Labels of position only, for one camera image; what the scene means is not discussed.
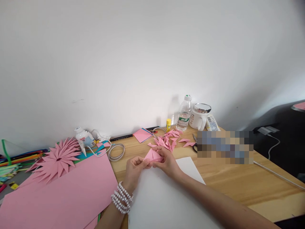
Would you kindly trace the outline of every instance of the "bottle cap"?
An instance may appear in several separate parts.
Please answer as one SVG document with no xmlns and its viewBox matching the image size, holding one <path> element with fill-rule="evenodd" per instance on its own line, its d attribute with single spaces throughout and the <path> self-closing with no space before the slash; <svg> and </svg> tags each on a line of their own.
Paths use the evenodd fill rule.
<svg viewBox="0 0 305 229">
<path fill-rule="evenodd" d="M 186 100 L 186 101 L 191 101 L 191 100 L 192 100 L 192 97 L 191 97 L 190 95 L 186 95 L 186 96 L 184 97 L 184 100 Z"/>
<path fill-rule="evenodd" d="M 75 131 L 76 133 L 80 133 L 80 132 L 82 132 L 83 130 L 84 130 L 84 129 L 81 128 L 81 127 L 76 127 L 74 131 Z"/>
</svg>

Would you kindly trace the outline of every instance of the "white paper sheet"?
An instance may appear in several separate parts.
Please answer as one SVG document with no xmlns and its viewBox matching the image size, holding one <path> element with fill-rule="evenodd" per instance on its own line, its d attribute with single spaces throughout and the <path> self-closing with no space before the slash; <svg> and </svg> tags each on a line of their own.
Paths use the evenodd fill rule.
<svg viewBox="0 0 305 229">
<path fill-rule="evenodd" d="M 190 177 L 204 183 L 190 157 L 176 160 Z M 222 228 L 201 204 L 162 170 L 143 170 L 128 216 L 129 229 Z"/>
</svg>

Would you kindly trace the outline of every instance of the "beaded bracelet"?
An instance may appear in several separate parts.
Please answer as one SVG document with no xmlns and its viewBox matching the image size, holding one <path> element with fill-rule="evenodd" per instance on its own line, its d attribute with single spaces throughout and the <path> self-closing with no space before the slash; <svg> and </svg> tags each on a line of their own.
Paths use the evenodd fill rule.
<svg viewBox="0 0 305 229">
<path fill-rule="evenodd" d="M 118 192 L 115 190 L 114 194 L 111 195 L 111 199 L 116 208 L 122 214 L 126 214 L 130 211 L 130 204 L 133 201 L 133 195 L 132 197 L 129 195 L 126 189 L 122 186 L 122 181 L 118 185 Z"/>
</svg>

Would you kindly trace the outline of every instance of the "white cable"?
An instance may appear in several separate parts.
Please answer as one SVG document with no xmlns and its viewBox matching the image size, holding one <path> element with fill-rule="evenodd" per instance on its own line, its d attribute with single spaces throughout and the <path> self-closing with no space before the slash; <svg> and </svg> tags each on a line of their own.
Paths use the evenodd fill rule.
<svg viewBox="0 0 305 229">
<path fill-rule="evenodd" d="M 99 155 L 98 155 L 98 154 L 97 154 L 98 152 L 94 153 L 93 150 L 92 150 L 89 146 L 86 146 L 86 147 L 89 148 L 89 149 L 91 150 L 91 152 L 92 152 L 96 157 L 101 157 L 101 156 L 103 156 L 105 153 L 108 152 L 108 158 L 109 158 L 110 161 L 118 161 L 119 159 L 121 159 L 121 158 L 123 157 L 123 155 L 124 155 L 124 153 L 125 153 L 125 146 L 124 146 L 123 144 L 121 144 L 121 143 L 112 145 L 111 142 L 110 142 L 109 140 L 107 140 L 107 141 L 108 141 L 109 144 L 110 144 L 110 148 L 107 149 L 107 151 L 104 152 L 103 154 L 99 154 Z M 115 147 L 117 147 L 117 146 L 122 147 L 122 148 L 123 148 L 123 152 L 122 152 L 119 156 L 117 156 L 117 157 L 112 157 L 112 156 L 111 156 L 111 151 L 112 151 Z"/>
<path fill-rule="evenodd" d="M 262 167 L 262 168 L 264 168 L 264 169 L 266 169 L 266 170 L 268 170 L 268 171 L 270 171 L 270 172 L 272 172 L 272 173 L 274 173 L 275 175 L 277 175 L 277 176 L 279 176 L 280 178 L 283 178 L 284 180 L 286 180 L 286 181 L 288 181 L 288 182 L 294 184 L 295 186 L 298 186 L 299 188 L 305 190 L 304 187 L 302 187 L 302 186 L 300 186 L 300 185 L 298 185 L 298 184 L 296 184 L 296 183 L 294 183 L 294 182 L 288 180 L 287 178 L 281 176 L 280 174 L 278 174 L 278 173 L 276 173 L 276 172 L 273 172 L 271 169 L 268 169 L 267 167 L 265 167 L 265 166 L 263 166 L 263 165 L 257 163 L 256 161 L 254 161 L 253 163 L 256 164 L 256 165 L 258 165 L 258 166 L 260 166 L 260 167 Z"/>
<path fill-rule="evenodd" d="M 117 146 L 122 147 L 122 148 L 123 148 L 123 152 L 122 152 L 119 156 L 117 156 L 117 157 L 112 157 L 112 156 L 111 156 L 111 151 L 112 151 L 115 147 L 117 147 Z M 118 143 L 118 144 L 115 144 L 115 145 L 113 145 L 113 146 L 110 147 L 110 150 L 109 150 L 109 152 L 108 152 L 108 158 L 109 158 L 110 161 L 118 161 L 119 159 L 121 159 L 121 158 L 123 157 L 124 153 L 125 153 L 125 146 L 124 146 L 123 144 L 121 144 L 121 143 Z"/>
<path fill-rule="evenodd" d="M 279 142 L 277 143 L 277 144 L 275 144 L 274 146 L 272 146 L 270 149 L 269 149 L 269 151 L 268 151 L 268 160 L 270 160 L 270 151 L 275 147 L 275 146 L 277 146 L 278 144 L 280 144 L 281 143 L 281 141 L 280 140 L 278 140 Z"/>
</svg>

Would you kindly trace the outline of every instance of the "plastic water bottle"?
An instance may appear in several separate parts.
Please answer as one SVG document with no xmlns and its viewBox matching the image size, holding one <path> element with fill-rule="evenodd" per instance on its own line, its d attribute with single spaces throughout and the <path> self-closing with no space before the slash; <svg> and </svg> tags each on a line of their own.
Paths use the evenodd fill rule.
<svg viewBox="0 0 305 229">
<path fill-rule="evenodd" d="M 187 125 L 190 120 L 191 111 L 192 111 L 191 100 L 192 97 L 190 95 L 186 95 L 184 97 L 183 103 L 180 105 L 178 120 L 176 124 L 176 128 L 178 130 L 185 131 L 187 129 Z"/>
</svg>

